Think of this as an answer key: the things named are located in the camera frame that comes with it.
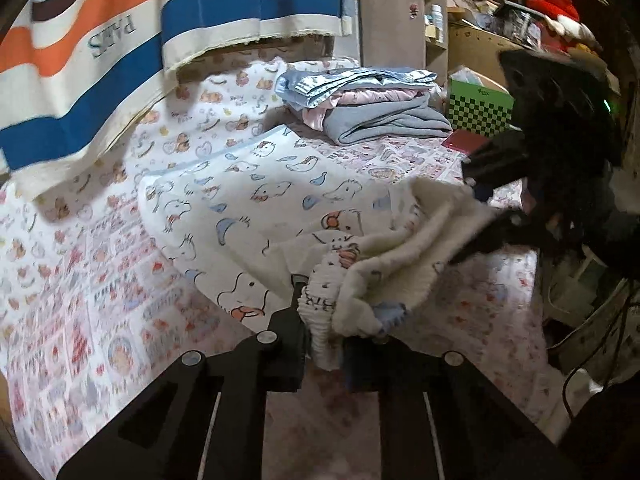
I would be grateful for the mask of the striped Paris curtain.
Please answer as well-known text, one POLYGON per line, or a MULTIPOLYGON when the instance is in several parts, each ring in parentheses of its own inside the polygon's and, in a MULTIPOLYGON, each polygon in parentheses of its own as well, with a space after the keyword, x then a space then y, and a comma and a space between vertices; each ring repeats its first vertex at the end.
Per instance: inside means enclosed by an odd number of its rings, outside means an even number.
POLYGON ((26 200, 86 170, 201 54, 347 36, 354 0, 27 0, 1 43, 1 163, 26 200))

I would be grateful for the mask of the grey folded sweatshirt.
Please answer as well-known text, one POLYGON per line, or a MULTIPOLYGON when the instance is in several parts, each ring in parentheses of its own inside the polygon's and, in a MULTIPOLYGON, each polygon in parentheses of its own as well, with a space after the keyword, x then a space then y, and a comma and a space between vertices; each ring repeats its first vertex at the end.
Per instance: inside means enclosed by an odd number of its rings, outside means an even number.
POLYGON ((335 144, 352 145, 382 136, 446 138, 452 127, 430 107, 428 96, 419 96, 410 101, 338 106, 324 118, 323 133, 335 144))

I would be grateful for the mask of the pink folded garment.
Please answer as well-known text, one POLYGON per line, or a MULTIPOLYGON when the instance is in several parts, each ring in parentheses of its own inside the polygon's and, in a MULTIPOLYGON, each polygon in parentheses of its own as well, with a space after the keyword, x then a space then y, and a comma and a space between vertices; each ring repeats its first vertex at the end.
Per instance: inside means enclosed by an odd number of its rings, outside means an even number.
POLYGON ((357 89, 336 92, 315 107, 304 108, 303 123, 311 129, 322 131, 326 116, 332 112, 363 112, 367 117, 402 112, 408 107, 428 101, 430 94, 424 90, 357 89))

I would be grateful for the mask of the pink print bed sheet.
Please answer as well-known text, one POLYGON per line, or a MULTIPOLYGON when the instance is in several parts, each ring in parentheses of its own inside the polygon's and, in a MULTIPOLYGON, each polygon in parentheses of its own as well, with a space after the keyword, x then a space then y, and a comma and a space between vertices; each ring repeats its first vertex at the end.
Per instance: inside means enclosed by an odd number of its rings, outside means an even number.
MULTIPOLYGON (((247 336, 153 246, 137 211, 148 172, 241 142, 145 127, 38 200, 2 188, 1 415, 44 478, 179 354, 226 352, 247 336)), ((465 261, 401 337, 428 353, 461 351, 556 439, 563 378, 546 355, 536 263, 518 248, 465 261)))

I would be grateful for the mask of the white cartoon cat print pants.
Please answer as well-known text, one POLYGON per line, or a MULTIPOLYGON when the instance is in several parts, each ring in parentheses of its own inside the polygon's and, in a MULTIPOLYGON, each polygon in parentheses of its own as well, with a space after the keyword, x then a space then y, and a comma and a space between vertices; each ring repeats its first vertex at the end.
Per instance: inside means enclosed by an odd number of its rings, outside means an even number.
POLYGON ((293 307, 318 367, 387 332, 496 216, 463 186, 394 183, 337 165, 286 127, 146 174, 143 225, 195 287, 253 332, 293 307))

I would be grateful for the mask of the light blue satin-trim blanket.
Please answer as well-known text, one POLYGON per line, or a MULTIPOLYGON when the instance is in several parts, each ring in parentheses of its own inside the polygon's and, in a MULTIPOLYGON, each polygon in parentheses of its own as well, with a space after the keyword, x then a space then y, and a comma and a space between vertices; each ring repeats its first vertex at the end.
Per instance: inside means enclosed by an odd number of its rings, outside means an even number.
POLYGON ((352 90, 418 90, 437 84, 437 74, 411 67, 353 67, 324 72, 287 70, 273 90, 294 110, 316 108, 334 94, 352 90))

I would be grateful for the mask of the green checkered box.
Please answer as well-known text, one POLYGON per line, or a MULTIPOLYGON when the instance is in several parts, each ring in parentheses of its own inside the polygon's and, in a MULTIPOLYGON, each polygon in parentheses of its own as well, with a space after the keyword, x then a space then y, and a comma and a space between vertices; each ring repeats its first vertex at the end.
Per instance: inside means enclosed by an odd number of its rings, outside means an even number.
POLYGON ((514 99, 509 93, 450 79, 447 117, 454 130, 491 138, 510 124, 514 99))

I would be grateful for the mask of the white bear print quilt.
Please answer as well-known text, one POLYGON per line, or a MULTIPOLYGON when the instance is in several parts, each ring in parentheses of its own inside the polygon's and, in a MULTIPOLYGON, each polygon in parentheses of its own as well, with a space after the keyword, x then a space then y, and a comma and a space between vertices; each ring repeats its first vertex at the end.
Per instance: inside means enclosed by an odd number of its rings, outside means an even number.
POLYGON ((280 52, 199 62, 86 171, 35 200, 25 200, 12 183, 3 185, 2 248, 24 245, 38 258, 66 252, 90 224, 136 196, 146 174, 206 158, 277 125, 284 104, 273 85, 289 68, 318 72, 354 64, 350 58, 294 62, 280 52))

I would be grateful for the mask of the brown wooden cabinet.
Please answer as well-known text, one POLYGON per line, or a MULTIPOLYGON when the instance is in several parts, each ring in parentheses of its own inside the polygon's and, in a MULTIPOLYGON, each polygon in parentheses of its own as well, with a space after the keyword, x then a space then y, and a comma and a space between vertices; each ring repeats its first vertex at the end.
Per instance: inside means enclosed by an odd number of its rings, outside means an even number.
POLYGON ((358 0, 364 66, 425 68, 437 83, 448 73, 447 0, 358 0))

